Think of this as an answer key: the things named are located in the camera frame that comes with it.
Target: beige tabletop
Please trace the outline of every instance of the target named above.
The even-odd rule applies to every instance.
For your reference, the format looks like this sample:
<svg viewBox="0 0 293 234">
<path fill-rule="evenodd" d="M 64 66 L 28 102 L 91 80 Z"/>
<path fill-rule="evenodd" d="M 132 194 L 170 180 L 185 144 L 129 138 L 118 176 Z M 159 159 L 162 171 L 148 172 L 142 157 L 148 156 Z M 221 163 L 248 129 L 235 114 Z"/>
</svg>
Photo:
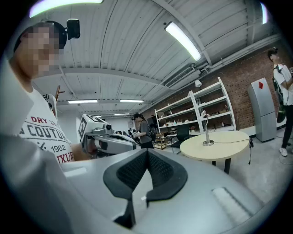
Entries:
<svg viewBox="0 0 293 234">
<path fill-rule="evenodd" d="M 206 135 L 199 135 L 185 140 L 180 145 L 181 152 L 187 157 L 197 160 L 217 161 L 229 159 L 240 154 L 249 146 L 249 135 L 239 131 L 223 131 L 209 133 L 210 140 L 215 143 L 211 146 L 203 146 Z"/>
</svg>

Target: gray floor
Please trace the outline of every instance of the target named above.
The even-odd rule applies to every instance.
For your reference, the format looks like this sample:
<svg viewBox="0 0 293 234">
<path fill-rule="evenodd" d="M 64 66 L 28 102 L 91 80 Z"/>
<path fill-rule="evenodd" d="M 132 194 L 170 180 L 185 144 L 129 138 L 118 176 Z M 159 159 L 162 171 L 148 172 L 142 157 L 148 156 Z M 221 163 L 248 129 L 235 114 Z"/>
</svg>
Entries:
<svg viewBox="0 0 293 234">
<path fill-rule="evenodd" d="M 278 130 L 277 136 L 283 137 L 284 130 Z M 282 157 L 279 148 L 282 138 L 262 143 L 253 138 L 251 164 L 249 165 L 249 149 L 242 155 L 231 159 L 229 175 L 250 189 L 261 201 L 269 202 L 277 195 L 284 193 L 293 176 L 292 146 L 287 147 L 288 156 Z M 172 153 L 172 148 L 167 147 L 164 151 Z M 217 161 L 217 167 L 224 170 L 224 161 Z M 133 203 L 136 219 L 139 220 L 146 209 L 145 194 L 152 189 L 152 180 L 147 171 L 141 182 L 133 192 Z"/>
</svg>

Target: man in white shirt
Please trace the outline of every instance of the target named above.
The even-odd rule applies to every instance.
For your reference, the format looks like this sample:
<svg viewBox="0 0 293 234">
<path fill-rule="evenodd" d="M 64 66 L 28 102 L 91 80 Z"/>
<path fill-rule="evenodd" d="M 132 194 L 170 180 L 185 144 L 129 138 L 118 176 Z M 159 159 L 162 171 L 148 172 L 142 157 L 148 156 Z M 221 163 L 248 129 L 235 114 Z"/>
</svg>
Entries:
<svg viewBox="0 0 293 234">
<path fill-rule="evenodd" d="M 274 63 L 274 79 L 282 93 L 282 101 L 286 112 L 286 128 L 283 138 L 283 143 L 280 148 L 282 156 L 287 156 L 286 146 L 293 128 L 293 80 L 292 75 L 286 65 L 280 64 L 280 58 L 277 53 L 277 48 L 268 51 L 269 59 Z"/>
<path fill-rule="evenodd" d="M 54 21 L 40 22 L 27 28 L 19 36 L 4 74 L 9 79 L 17 79 L 33 101 L 19 129 L 19 136 L 34 142 L 42 150 L 52 152 L 59 163 L 87 160 L 89 157 L 82 151 L 81 144 L 71 144 L 64 135 L 48 103 L 33 88 L 32 80 L 56 65 L 59 49 L 64 48 L 66 40 L 64 28 Z M 94 153 L 96 147 L 93 141 L 90 141 L 88 148 L 89 152 Z"/>
</svg>

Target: wall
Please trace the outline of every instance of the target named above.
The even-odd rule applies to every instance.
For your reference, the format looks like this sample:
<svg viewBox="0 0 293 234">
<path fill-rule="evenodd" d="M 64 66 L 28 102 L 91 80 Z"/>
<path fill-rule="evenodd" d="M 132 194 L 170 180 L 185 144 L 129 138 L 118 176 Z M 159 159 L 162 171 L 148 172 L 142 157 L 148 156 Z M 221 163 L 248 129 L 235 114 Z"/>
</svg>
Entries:
<svg viewBox="0 0 293 234">
<path fill-rule="evenodd" d="M 287 67 L 292 67 L 293 62 L 290 59 L 288 53 L 284 45 L 281 42 L 274 43 L 273 45 L 264 47 L 260 50 L 257 50 L 247 56 L 238 59 L 237 61 L 207 75 L 206 77 L 201 79 L 202 86 L 201 88 L 205 88 L 210 86 L 218 81 L 218 76 L 223 81 L 225 88 L 227 90 L 228 96 L 231 101 L 231 105 L 233 108 L 236 127 L 237 129 L 243 129 L 254 126 L 254 116 L 252 112 L 252 107 L 250 103 L 250 99 L 247 93 L 247 89 L 251 82 L 256 81 L 261 78 L 266 78 L 266 81 L 270 87 L 272 98 L 274 101 L 275 111 L 276 114 L 278 112 L 278 101 L 277 96 L 274 92 L 272 76 L 273 76 L 273 62 L 271 62 L 267 56 L 268 49 L 272 48 L 273 46 L 279 49 L 279 57 L 281 59 L 281 63 L 287 65 Z M 154 109 L 160 109 L 166 106 L 168 103 L 171 104 L 175 101 L 178 101 L 188 95 L 188 92 L 192 90 L 193 92 L 197 92 L 200 89 L 196 88 L 194 84 L 189 85 L 188 87 L 180 90 L 179 92 L 175 93 L 174 95 L 168 97 L 167 99 L 163 100 L 162 102 L 156 104 L 155 106 L 151 107 L 150 109 L 144 111 L 142 114 L 145 118 L 150 118 L 152 115 L 155 114 Z M 206 95 L 202 97 L 201 102 L 211 101 L 218 97 L 222 96 L 221 91 L 213 92 L 210 95 Z M 225 107 L 224 104 L 216 104 L 213 106 L 209 106 L 204 108 L 208 113 L 213 113 L 219 111 Z M 187 108 L 187 106 L 181 106 L 177 109 L 173 109 L 172 113 L 179 112 Z M 187 113 L 185 115 L 179 116 L 183 120 L 189 119 L 193 120 L 194 114 Z M 212 119 L 209 124 L 218 124 L 219 122 L 231 122 L 229 116 L 223 116 L 219 118 Z"/>
<path fill-rule="evenodd" d="M 128 127 L 128 122 L 131 121 L 132 125 Z M 106 119 L 106 122 L 110 123 L 112 125 L 112 129 L 117 132 L 117 131 L 125 131 L 128 134 L 129 128 L 133 128 L 133 121 L 131 118 L 126 117 L 126 118 L 108 118 Z"/>
<path fill-rule="evenodd" d="M 60 125 L 65 136 L 73 144 L 80 143 L 77 130 L 81 121 L 81 114 L 78 111 L 58 112 L 58 124 Z"/>
</svg>

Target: black chair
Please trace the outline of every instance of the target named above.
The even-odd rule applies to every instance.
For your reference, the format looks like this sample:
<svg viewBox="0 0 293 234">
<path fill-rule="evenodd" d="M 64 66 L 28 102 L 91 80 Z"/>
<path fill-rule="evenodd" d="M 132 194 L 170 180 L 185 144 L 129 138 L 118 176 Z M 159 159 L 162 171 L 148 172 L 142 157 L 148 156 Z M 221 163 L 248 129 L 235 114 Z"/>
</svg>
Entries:
<svg viewBox="0 0 293 234">
<path fill-rule="evenodd" d="M 171 144 L 173 153 L 174 153 L 173 147 L 180 148 L 180 145 L 182 144 L 182 142 L 184 142 L 185 140 L 187 140 L 189 138 L 189 125 L 186 124 L 186 125 L 178 127 L 176 137 L 177 137 L 178 141 L 176 141 L 175 143 Z"/>
</svg>

